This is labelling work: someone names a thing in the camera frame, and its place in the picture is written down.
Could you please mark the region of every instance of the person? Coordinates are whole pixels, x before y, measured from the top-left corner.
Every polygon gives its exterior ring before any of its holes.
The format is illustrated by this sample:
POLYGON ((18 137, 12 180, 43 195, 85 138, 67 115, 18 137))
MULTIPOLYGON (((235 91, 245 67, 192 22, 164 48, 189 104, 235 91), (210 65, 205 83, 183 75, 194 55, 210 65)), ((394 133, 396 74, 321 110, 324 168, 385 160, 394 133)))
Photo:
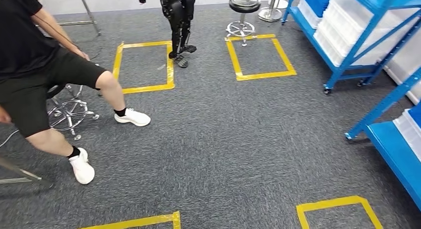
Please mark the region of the person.
POLYGON ((68 157, 76 180, 88 184, 95 170, 87 151, 69 144, 49 125, 48 89, 65 83, 86 85, 101 91, 117 122, 141 127, 150 118, 126 107, 112 73, 90 62, 37 0, 0 0, 0 26, 0 122, 12 122, 35 148, 68 157))

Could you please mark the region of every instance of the black stool seat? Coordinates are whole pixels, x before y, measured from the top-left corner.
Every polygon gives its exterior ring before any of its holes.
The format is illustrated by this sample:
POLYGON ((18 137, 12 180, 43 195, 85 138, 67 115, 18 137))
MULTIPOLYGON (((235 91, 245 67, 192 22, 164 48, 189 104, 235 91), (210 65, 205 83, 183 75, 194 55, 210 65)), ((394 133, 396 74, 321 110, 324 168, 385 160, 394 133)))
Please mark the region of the black stool seat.
POLYGON ((47 99, 51 99, 57 94, 59 94, 65 88, 65 86, 66 84, 61 84, 50 87, 47 91, 47 99))
POLYGON ((229 7, 238 13, 253 13, 260 9, 260 0, 229 0, 229 7))

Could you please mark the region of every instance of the black shorts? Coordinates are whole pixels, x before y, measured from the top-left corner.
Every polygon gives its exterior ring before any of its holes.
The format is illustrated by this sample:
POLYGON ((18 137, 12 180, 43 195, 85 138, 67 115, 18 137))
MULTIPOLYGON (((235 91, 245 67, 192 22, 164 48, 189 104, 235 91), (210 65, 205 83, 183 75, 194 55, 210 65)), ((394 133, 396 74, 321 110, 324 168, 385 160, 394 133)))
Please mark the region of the black shorts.
POLYGON ((42 69, 30 76, 0 80, 0 106, 24 137, 50 129, 47 91, 58 84, 72 83, 95 88, 106 70, 84 58, 60 49, 42 69))

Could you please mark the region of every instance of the humanoid robot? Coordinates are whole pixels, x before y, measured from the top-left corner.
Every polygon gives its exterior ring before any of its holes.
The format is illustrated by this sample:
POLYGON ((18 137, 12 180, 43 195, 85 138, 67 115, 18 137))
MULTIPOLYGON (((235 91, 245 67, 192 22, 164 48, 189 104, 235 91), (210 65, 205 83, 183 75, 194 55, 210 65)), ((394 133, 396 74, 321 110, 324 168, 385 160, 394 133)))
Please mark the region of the humanoid robot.
POLYGON ((161 6, 172 30, 172 52, 169 54, 169 58, 173 59, 174 63, 181 68, 186 68, 188 62, 181 53, 193 53, 197 50, 195 46, 188 45, 195 0, 161 0, 161 6))

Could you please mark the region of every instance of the stool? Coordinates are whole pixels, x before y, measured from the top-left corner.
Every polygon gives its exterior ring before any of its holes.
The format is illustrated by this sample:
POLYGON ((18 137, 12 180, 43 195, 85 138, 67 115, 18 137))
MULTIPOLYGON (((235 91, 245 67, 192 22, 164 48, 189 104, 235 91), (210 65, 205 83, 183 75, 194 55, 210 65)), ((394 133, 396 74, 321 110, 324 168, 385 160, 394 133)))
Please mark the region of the stool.
POLYGON ((229 0, 229 7, 237 13, 241 13, 240 21, 230 23, 226 27, 226 31, 229 33, 226 37, 226 41, 231 35, 241 37, 243 47, 247 46, 246 37, 255 33, 255 28, 252 24, 245 22, 244 19, 246 14, 254 13, 260 8, 260 0, 229 0))
POLYGON ((78 92, 74 92, 72 86, 66 84, 54 85, 49 88, 47 92, 47 99, 50 99, 54 104, 54 107, 48 111, 48 116, 54 117, 56 120, 51 124, 51 127, 60 132, 70 130, 71 134, 74 135, 75 141, 80 140, 82 136, 76 135, 74 128, 79 125, 86 116, 92 116, 93 120, 97 120, 99 118, 99 115, 92 111, 88 111, 86 102, 79 99, 81 92, 82 86, 79 87, 78 92), (72 98, 70 100, 61 102, 57 99, 56 95, 59 94, 63 89, 66 89, 71 94, 72 98), (81 111, 75 111, 77 107, 81 108, 81 111), (78 119, 76 123, 73 123, 73 117, 80 117, 80 119, 78 119), (57 125, 59 125, 64 120, 67 121, 67 125, 65 127, 59 128, 57 125))

